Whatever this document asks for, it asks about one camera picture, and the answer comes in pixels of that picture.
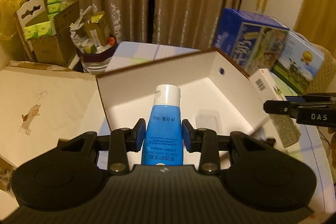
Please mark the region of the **person right hand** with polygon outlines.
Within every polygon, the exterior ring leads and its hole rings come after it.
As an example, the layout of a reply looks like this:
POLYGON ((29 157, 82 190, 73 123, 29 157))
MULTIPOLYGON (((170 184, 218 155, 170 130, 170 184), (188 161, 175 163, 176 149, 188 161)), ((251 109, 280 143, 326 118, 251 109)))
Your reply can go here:
POLYGON ((329 134, 333 134, 336 132, 336 129, 335 128, 328 128, 328 133, 329 134))

